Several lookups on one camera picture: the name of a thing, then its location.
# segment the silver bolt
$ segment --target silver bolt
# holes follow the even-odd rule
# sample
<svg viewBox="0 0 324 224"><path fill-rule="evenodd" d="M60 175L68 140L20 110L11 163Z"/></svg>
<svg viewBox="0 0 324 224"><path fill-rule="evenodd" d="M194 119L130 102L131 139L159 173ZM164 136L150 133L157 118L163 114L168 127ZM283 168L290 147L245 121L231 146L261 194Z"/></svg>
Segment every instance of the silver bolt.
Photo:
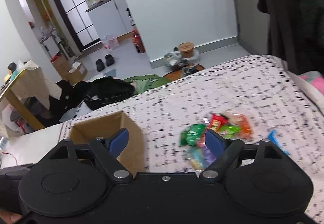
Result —
<svg viewBox="0 0 324 224"><path fill-rule="evenodd" d="M211 179L211 178L216 178L218 177L218 173L216 171L213 171L213 170L207 170L207 171L204 171L202 173L202 176L204 178L208 178L208 179Z"/></svg>
<svg viewBox="0 0 324 224"><path fill-rule="evenodd" d="M163 181L170 181L170 180L171 180L171 177L169 177L169 176L164 176L164 177L162 177L162 180L163 180Z"/></svg>
<svg viewBox="0 0 324 224"><path fill-rule="evenodd" d="M129 172L126 170L118 170L116 172L114 172L114 177L122 179L122 178L126 178L129 176Z"/></svg>

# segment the black slipper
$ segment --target black slipper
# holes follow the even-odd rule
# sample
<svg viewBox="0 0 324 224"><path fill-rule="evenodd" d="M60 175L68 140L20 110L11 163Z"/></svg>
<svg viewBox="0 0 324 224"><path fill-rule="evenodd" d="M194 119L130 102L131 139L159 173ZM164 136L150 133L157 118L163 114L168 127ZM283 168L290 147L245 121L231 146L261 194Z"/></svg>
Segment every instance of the black slipper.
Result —
<svg viewBox="0 0 324 224"><path fill-rule="evenodd" d="M97 71L100 72L100 71L103 71L106 67L105 67L105 64L102 62L101 59L98 59L96 61L96 65L97 65Z"/></svg>
<svg viewBox="0 0 324 224"><path fill-rule="evenodd" d="M113 65L115 63L115 59L112 55L108 54L105 56L105 59L106 59L106 65L107 67Z"/></svg>

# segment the patterned bedsheet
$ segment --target patterned bedsheet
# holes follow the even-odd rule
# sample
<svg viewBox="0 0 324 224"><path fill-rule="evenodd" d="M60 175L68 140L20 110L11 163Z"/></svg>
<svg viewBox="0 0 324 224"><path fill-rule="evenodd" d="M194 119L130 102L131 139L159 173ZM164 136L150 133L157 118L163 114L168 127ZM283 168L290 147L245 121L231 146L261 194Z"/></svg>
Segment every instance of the patterned bedsheet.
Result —
<svg viewBox="0 0 324 224"><path fill-rule="evenodd" d="M248 117L253 142L278 131L279 143L313 181L307 214L324 223L324 117L274 56L239 58L103 107L67 121L60 139L75 122L124 111L143 131L148 172L189 172L179 133L206 113L225 110Z"/></svg>

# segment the black circular cover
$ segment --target black circular cover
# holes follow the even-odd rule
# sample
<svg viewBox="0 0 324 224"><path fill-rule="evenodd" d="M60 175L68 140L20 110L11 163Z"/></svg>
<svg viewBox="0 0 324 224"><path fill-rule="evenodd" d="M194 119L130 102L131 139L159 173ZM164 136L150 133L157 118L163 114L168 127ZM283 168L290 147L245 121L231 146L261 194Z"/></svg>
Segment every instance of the black circular cover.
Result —
<svg viewBox="0 0 324 224"><path fill-rule="evenodd" d="M25 206L49 217L84 212L103 196L106 179L77 160L55 159L35 165L19 184Z"/></svg>
<svg viewBox="0 0 324 224"><path fill-rule="evenodd" d="M239 167L226 177L225 185L240 207L270 217L304 212L313 195L310 178L297 165L281 159Z"/></svg>

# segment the glass door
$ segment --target glass door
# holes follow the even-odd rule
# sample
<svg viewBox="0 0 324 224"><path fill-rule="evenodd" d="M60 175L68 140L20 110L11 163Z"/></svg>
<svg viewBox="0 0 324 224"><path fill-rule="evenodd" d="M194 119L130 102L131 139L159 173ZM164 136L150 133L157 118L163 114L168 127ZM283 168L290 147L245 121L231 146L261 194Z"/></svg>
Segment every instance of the glass door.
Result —
<svg viewBox="0 0 324 224"><path fill-rule="evenodd" d="M85 0L54 0L80 51L100 41Z"/></svg>

